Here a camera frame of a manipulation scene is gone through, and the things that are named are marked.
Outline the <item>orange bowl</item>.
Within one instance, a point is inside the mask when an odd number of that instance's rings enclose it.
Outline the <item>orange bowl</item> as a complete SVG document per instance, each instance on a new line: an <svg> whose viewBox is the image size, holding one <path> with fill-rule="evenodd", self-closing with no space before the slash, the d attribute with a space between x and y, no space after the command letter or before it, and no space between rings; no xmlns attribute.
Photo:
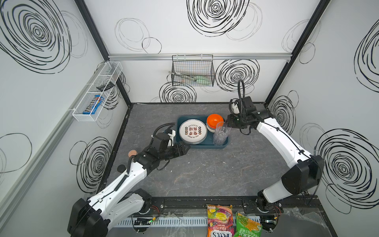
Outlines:
<svg viewBox="0 0 379 237"><path fill-rule="evenodd" d="M221 115L218 115L218 114L211 114L207 117L207 120L206 120L208 127L212 129L216 129L217 124L220 122L224 122L224 119Z"/></svg>

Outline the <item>white plate red characters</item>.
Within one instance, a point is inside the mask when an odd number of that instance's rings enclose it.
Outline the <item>white plate red characters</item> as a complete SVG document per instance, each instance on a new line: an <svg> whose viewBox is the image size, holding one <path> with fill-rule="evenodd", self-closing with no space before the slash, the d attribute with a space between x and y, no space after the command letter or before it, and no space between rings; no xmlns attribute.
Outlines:
<svg viewBox="0 0 379 237"><path fill-rule="evenodd" d="M189 119L179 127L179 136L182 141L190 145L202 143L208 135L208 129L204 122L198 119Z"/></svg>

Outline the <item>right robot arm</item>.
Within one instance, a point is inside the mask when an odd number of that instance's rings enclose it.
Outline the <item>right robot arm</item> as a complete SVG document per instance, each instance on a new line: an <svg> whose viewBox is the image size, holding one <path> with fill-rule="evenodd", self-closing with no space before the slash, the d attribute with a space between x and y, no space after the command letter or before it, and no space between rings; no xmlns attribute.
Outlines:
<svg viewBox="0 0 379 237"><path fill-rule="evenodd" d="M267 213L280 200L318 187L325 166L324 159L300 146L268 109L257 108L247 96L231 99L229 111L228 127L255 129L274 146L289 167L279 181L258 192L256 203L259 211Z"/></svg>

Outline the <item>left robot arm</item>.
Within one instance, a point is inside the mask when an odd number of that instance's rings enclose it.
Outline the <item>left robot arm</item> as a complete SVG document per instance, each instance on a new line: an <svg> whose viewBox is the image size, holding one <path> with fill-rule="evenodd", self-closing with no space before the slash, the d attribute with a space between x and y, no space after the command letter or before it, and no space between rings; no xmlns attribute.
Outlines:
<svg viewBox="0 0 379 237"><path fill-rule="evenodd" d="M174 143L172 134L153 135L150 144L137 155L131 156L121 173L110 185L88 200L80 198L71 211L67 231L72 237L105 237L109 230L126 217L147 213L151 206L151 195L132 188L158 168L161 161L187 154L190 145Z"/></svg>

